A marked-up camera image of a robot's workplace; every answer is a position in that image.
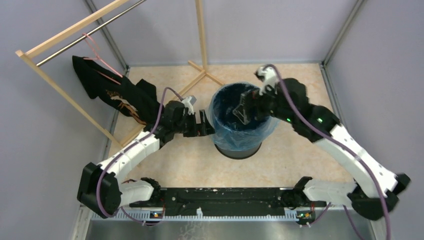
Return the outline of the blue plastic trash bag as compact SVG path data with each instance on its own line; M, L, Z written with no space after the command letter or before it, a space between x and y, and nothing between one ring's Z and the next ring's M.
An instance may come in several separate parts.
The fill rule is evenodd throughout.
M278 119L268 117L264 121L252 120L244 125L233 115L240 102L241 94L259 87L248 82L236 82L223 85L211 98L207 119L215 130L212 140L226 149L244 150L264 141L273 133Z

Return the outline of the dark grey trash bin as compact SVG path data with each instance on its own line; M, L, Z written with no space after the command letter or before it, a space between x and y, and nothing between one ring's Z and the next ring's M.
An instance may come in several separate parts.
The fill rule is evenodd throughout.
M219 144L213 142L216 150L223 156L233 160L245 160L252 156L254 156L261 148L263 140L258 142L251 148L246 148L242 150L234 150L234 149L226 149L225 147L221 147Z

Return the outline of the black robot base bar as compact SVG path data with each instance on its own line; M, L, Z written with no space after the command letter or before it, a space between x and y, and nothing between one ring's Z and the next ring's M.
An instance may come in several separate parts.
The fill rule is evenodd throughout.
M300 190L285 187L169 187L154 191L150 200L130 203L131 208L158 208L166 216L282 216L286 209L325 207L310 201Z

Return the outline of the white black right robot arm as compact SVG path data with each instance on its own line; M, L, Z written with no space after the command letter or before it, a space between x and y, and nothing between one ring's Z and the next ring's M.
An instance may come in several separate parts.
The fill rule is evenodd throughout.
M244 124L271 118L289 123L297 134L332 156L353 179L333 182L304 176L294 186L294 202L299 206L317 201L345 205L372 221L388 217L410 178L383 167L352 138L331 110L310 103L304 84L294 78L283 83L289 98L277 84L264 90L244 90L234 114Z

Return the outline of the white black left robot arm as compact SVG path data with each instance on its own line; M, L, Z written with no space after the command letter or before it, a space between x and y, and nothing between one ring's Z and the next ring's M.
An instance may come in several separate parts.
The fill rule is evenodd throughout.
M125 182L127 175L149 155L159 151L176 134L186 138L203 137L215 133L200 110L196 121L194 96L182 101L172 100L161 105L154 123L147 125L127 146L100 163L88 163L82 170L77 200L103 219L111 218L119 209L134 202L154 207L160 193L147 180Z

